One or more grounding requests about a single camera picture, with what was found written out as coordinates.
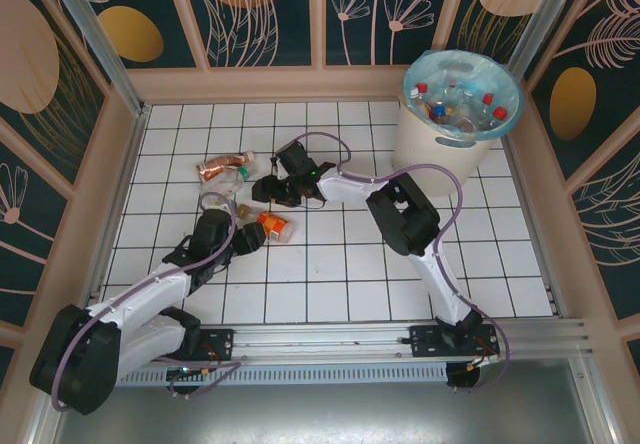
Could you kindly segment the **orange label bottle brown cap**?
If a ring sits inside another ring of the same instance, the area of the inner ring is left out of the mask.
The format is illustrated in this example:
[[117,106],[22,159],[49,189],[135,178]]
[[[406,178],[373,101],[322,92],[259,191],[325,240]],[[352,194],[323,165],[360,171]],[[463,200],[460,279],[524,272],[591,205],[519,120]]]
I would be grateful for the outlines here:
[[237,208],[237,216],[244,221],[260,223],[264,228],[266,237],[274,242],[288,243],[293,233],[294,225],[271,211],[241,204]]

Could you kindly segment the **copper label plastic bottle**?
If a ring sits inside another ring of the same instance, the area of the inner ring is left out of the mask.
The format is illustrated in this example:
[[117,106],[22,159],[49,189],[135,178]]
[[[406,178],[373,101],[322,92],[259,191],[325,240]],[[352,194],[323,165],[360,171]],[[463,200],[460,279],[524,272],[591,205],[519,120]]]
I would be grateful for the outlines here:
[[249,168],[255,161],[255,153],[246,151],[237,155],[221,155],[196,165],[201,183],[208,182],[227,169],[240,170],[244,180],[249,176]]

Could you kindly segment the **cream plastic waste bin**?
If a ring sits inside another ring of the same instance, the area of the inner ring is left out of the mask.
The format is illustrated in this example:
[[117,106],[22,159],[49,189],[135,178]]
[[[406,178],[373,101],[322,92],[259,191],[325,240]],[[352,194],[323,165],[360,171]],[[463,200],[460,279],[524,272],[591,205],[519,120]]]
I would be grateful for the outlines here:
[[395,134],[392,167],[407,171],[422,191],[430,197],[454,194],[456,186],[448,176],[465,183],[475,172],[492,145],[492,141],[479,141],[463,147],[457,141],[443,138],[433,128],[421,122],[406,106],[402,90]]

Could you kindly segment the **light blue bin liner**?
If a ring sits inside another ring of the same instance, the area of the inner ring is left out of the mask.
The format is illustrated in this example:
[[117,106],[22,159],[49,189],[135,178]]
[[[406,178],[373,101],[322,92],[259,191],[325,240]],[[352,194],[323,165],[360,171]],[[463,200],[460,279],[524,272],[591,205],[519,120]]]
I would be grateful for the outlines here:
[[[432,107],[444,105],[448,125],[438,125],[429,118],[430,109],[415,109],[409,102],[410,91],[419,82],[429,86],[427,99]],[[493,93],[491,111],[502,106],[508,110],[506,121],[489,131],[481,129],[484,116],[477,115],[473,100]],[[524,110],[524,97],[511,73],[492,58],[463,50],[428,50],[408,68],[403,79],[403,98],[407,108],[421,122],[443,138],[463,147],[475,142],[492,141],[507,134]]]

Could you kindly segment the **grey metal sheet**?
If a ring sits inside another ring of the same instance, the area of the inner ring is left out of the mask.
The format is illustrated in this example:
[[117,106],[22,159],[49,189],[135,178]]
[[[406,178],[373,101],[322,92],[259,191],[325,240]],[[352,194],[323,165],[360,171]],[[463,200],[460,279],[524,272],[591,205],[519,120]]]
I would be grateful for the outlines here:
[[610,444],[563,374],[479,393],[443,385],[222,386],[192,401],[119,389],[55,416],[34,444]]

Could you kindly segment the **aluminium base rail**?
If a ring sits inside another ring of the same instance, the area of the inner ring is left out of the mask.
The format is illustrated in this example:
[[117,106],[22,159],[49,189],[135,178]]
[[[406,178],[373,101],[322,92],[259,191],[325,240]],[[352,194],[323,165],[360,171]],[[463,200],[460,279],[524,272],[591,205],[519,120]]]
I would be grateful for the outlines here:
[[[483,324],[460,348],[446,344],[433,321],[294,325],[202,326],[234,332],[231,359],[247,365],[387,362],[419,359],[434,362],[490,363],[511,359],[555,359],[590,355],[584,323],[576,319],[501,319]],[[125,331],[112,355],[124,372],[152,361],[145,351],[145,324]]]

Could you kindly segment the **aluminium side rail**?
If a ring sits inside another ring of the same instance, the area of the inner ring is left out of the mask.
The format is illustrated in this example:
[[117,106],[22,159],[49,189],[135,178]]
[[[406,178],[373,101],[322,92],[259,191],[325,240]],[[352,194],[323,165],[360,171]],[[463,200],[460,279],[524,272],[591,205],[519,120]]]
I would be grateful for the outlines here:
[[81,307],[93,304],[100,296],[109,256],[116,240],[116,231],[119,229],[120,218],[124,211],[125,199],[137,155],[142,145],[148,117],[149,107],[145,106],[131,122],[131,131],[126,141],[126,147],[120,163],[116,167],[114,184],[106,199],[107,207],[104,222],[98,234],[82,293],[78,298],[78,303]]
[[509,137],[503,138],[502,143],[553,315],[561,319],[568,318],[568,310],[561,289],[556,282],[556,275],[545,243],[543,229],[534,206],[533,194],[527,186],[524,169],[516,154],[515,145]]

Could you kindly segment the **aluminium frame post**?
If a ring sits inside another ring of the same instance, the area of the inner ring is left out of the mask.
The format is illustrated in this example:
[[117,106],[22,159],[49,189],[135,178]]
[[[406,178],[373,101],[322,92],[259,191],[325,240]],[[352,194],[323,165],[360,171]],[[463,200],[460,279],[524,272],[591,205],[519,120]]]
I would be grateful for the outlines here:
[[507,69],[517,82],[524,77],[565,2],[566,0],[541,0],[532,14],[507,64]]
[[139,117],[146,110],[122,60],[115,52],[105,34],[97,15],[87,0],[62,0],[74,22],[87,38],[102,68],[111,79],[111,83],[123,98],[127,108]]

